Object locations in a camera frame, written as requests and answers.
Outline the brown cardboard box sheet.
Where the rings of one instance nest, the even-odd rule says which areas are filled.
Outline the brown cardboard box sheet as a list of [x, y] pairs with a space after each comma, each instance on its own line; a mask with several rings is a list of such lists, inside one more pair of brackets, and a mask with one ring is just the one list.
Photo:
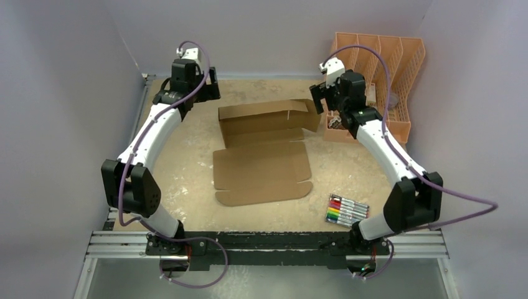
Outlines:
[[309, 99], [220, 107], [225, 148], [214, 151], [215, 198], [236, 207], [301, 199], [313, 184], [304, 131], [321, 121]]

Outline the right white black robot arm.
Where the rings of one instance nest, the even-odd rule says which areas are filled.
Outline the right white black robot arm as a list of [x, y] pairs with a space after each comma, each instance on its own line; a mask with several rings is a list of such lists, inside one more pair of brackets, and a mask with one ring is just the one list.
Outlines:
[[370, 151], [392, 185], [383, 211], [352, 225], [351, 249], [363, 254], [375, 240], [437, 221], [441, 192], [430, 185], [442, 186], [442, 177], [410, 165], [410, 157], [386, 129], [382, 115], [367, 106], [366, 82], [360, 73], [326, 70], [324, 74], [326, 82], [310, 88], [317, 112], [324, 111], [322, 102], [337, 111], [343, 127]]

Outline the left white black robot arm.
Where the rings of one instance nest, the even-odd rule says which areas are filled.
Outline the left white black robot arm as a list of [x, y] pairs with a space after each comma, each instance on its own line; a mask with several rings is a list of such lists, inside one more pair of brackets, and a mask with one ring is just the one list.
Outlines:
[[219, 98], [215, 67], [193, 59], [174, 60], [171, 76], [155, 94], [138, 134], [119, 157], [101, 166], [107, 203], [117, 209], [120, 226], [139, 222], [162, 237], [161, 246], [171, 255], [185, 249], [184, 228], [161, 204], [161, 190], [151, 171], [194, 104]]

